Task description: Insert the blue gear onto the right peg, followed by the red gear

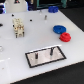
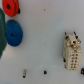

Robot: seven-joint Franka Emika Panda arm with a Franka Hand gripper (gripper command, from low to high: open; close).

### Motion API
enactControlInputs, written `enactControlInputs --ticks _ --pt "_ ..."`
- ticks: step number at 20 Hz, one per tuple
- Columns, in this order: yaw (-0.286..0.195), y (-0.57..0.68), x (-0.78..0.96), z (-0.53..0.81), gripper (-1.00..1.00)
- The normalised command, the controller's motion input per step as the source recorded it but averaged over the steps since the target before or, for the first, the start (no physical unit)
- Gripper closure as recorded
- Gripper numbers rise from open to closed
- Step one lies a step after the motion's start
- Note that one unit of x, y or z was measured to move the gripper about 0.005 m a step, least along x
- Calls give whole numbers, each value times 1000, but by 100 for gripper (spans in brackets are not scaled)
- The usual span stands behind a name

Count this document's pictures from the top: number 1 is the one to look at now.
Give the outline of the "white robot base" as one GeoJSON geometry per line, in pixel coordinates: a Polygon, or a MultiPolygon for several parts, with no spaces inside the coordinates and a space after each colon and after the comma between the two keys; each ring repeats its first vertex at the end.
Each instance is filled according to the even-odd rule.
{"type": "Polygon", "coordinates": [[[25,12],[27,10],[27,2],[25,0],[6,0],[5,9],[7,13],[25,12]]]}

